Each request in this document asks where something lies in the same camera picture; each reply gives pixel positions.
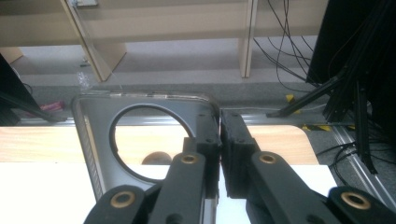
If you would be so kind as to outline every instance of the wooden surface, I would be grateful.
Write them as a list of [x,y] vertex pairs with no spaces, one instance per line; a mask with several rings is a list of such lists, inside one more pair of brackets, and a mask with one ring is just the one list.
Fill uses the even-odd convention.
[[[262,150],[273,151],[289,164],[318,164],[305,133],[286,125],[250,126]],[[127,163],[139,163],[151,151],[181,152],[180,126],[119,127],[116,139]],[[0,161],[84,162],[76,127],[0,127]],[[151,150],[131,150],[151,148]]]

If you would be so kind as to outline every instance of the gray floor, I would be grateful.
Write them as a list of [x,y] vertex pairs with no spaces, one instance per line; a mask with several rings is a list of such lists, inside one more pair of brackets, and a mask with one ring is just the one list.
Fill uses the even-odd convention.
[[[316,38],[307,36],[313,47]],[[273,38],[277,45],[281,39]],[[268,39],[258,38],[259,43],[274,58],[278,51]],[[303,55],[311,57],[312,51],[300,37],[294,37]],[[107,82],[97,83],[84,53],[79,46],[56,46],[21,48],[24,56],[12,66],[18,71],[22,82],[32,86],[33,96],[40,104],[64,101],[63,116],[70,117],[71,99],[86,90],[150,90],[150,91],[200,91],[213,95],[223,109],[233,109],[244,114],[260,114],[274,111],[288,104],[286,94],[296,98],[314,88],[299,78],[276,69],[257,46],[253,48],[251,74],[241,78],[239,74],[237,40],[188,40],[149,43],[129,43],[128,52]],[[292,53],[291,48],[285,51]],[[294,57],[280,54],[279,61],[304,77],[303,69]],[[280,84],[298,90],[291,91]],[[323,96],[306,106],[299,115],[285,119],[268,119],[279,124],[323,124],[321,115],[328,97]],[[332,132],[306,131],[316,152],[337,145]],[[392,151],[383,157],[395,161]],[[320,156],[322,164],[331,164],[334,153]],[[375,161],[381,179],[395,198],[394,165]],[[364,189],[354,170],[347,162],[340,163],[344,178],[355,187]]]

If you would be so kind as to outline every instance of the table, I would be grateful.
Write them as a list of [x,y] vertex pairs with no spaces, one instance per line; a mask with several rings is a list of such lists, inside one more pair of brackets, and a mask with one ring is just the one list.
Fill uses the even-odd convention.
[[[175,129],[162,128],[168,134]],[[328,167],[318,165],[302,130],[280,125],[248,128],[261,148],[298,164],[292,168],[311,189],[327,194],[336,186]],[[75,127],[0,127],[0,142],[0,223],[85,219],[95,200]],[[245,202],[226,198],[223,183],[221,178],[218,223],[248,223]]]

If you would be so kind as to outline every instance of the floor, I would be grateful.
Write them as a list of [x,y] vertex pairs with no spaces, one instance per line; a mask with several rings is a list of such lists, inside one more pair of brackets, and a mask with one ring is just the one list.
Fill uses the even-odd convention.
[[[312,56],[315,36],[295,36],[293,41],[304,57]],[[305,77],[307,65],[294,56],[289,56],[272,46],[268,38],[257,38],[262,48],[273,58]],[[282,38],[272,37],[272,43],[280,46]],[[328,96],[323,96],[303,108],[302,113],[284,119],[267,119],[264,115],[286,106],[287,94],[300,98],[305,91],[314,87],[304,83],[276,66],[266,58],[260,48],[253,47],[251,73],[241,78],[238,66],[237,40],[186,40],[149,43],[128,43],[127,54],[114,70],[107,82],[96,82],[90,65],[84,59],[80,46],[21,48],[24,56],[12,66],[22,82],[32,87],[32,94],[40,104],[64,101],[61,114],[71,117],[69,103],[80,92],[92,90],[150,90],[150,91],[202,91],[213,95],[223,109],[232,109],[246,115],[258,115],[265,123],[326,124],[321,115]],[[293,54],[290,44],[282,48]],[[337,146],[333,132],[308,131],[305,129],[314,150],[318,153]],[[393,151],[386,151],[381,157],[395,161]],[[336,151],[319,156],[322,164],[331,164]],[[389,194],[396,197],[393,179],[394,165],[375,160],[375,166]],[[339,162],[340,172],[352,186],[365,189],[361,177],[348,160]],[[340,179],[334,174],[338,184]]]

